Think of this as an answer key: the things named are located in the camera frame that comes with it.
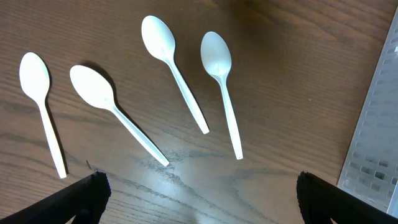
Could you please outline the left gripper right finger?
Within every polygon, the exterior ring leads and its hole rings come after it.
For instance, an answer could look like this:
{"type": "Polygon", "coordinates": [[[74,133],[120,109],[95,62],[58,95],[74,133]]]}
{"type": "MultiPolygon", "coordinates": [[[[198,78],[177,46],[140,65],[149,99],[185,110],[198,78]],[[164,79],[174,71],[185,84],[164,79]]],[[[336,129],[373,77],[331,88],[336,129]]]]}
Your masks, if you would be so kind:
{"type": "Polygon", "coordinates": [[[397,224],[397,218],[309,172],[300,173],[296,191],[305,224],[397,224]]]}

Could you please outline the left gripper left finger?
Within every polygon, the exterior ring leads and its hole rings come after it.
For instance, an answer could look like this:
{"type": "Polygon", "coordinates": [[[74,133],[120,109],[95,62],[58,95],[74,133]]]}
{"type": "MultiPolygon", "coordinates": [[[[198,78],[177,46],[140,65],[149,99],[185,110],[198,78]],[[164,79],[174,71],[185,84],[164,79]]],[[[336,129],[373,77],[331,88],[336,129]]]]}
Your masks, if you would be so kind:
{"type": "Polygon", "coordinates": [[[95,172],[47,198],[1,219],[1,223],[100,222],[111,196],[104,172],[95,172]]]}

